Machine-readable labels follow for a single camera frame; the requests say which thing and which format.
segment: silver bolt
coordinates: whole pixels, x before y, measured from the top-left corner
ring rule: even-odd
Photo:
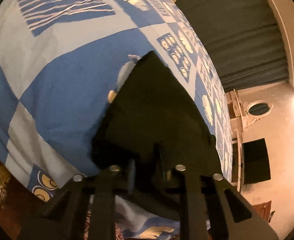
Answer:
[[[182,164],[178,164],[176,165],[176,170],[178,171],[185,171],[186,170],[186,166],[185,165],[182,165]]]
[[[110,171],[120,171],[120,167],[117,165],[112,165],[112,166],[109,166],[109,170]]]
[[[74,175],[74,177],[73,177],[73,181],[75,181],[75,182],[80,182],[80,181],[82,181],[83,180],[83,175],[81,175],[81,174],[76,174],[76,175]]]
[[[218,181],[220,181],[220,180],[223,179],[223,176],[222,176],[221,174],[219,174],[219,173],[215,173],[215,174],[213,175],[213,178],[214,178],[214,180],[218,180]]]

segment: mirror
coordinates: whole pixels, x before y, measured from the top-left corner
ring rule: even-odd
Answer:
[[[262,115],[269,111],[267,103],[258,103],[249,108],[248,112],[252,115]]]

